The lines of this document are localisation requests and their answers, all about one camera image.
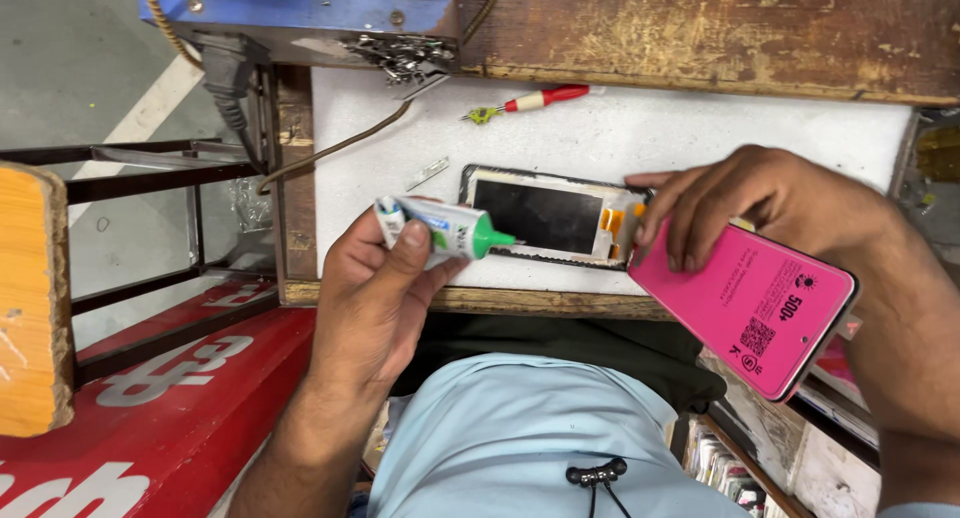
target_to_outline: green glue nozzle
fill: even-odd
[[[512,246],[516,243],[515,236],[494,229],[494,223],[486,212],[473,228],[473,254],[478,259],[482,259],[492,246]]]

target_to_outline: red sign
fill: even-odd
[[[268,294],[228,282],[80,358]],[[203,518],[264,440],[306,368],[316,310],[276,308],[75,395],[74,421],[0,437],[0,518]]]

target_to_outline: glue tube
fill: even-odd
[[[486,210],[446,205],[412,197],[381,197],[373,204],[387,248],[392,249],[403,225],[420,220],[430,229],[431,260],[450,257],[482,259],[493,246],[511,246],[517,239],[494,229]]]

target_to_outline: person's left hand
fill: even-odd
[[[468,263],[425,272],[430,231],[416,220],[392,250],[383,242],[368,208],[326,254],[308,377],[327,392],[385,395],[413,358],[433,296]]]

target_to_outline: qr code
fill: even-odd
[[[770,345],[770,340],[777,335],[777,331],[767,327],[756,317],[750,317],[750,325],[740,334],[740,343],[750,348],[756,356],[763,356],[763,352]]]

